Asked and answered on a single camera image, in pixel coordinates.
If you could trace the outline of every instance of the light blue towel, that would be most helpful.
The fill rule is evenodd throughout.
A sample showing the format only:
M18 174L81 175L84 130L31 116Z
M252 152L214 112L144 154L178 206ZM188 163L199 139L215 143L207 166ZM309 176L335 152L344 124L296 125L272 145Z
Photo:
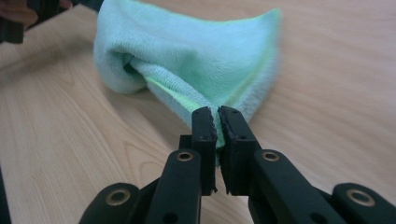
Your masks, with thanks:
M191 125L209 106L223 145L218 107L249 120L275 79L279 9L238 21L204 21L133 0L105 0L98 16L94 59L113 91L148 87Z

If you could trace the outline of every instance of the teal microfiber cloth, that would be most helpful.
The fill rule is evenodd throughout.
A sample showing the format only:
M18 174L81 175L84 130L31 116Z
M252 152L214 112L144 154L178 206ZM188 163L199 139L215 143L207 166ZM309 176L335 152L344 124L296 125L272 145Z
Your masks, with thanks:
M219 106L249 120L275 79L279 22L279 9L205 21L138 1L105 0L94 59L110 89L130 94L148 87L188 125L193 110L209 106L221 147Z

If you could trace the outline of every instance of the cloth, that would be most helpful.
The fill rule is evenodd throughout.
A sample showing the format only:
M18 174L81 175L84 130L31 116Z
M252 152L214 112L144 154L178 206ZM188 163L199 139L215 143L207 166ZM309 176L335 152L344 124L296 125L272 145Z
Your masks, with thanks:
M236 21L205 21L133 0L105 0L98 15L94 59L113 91L148 87L191 125L209 106L223 143L221 105L250 120L275 80L280 10Z

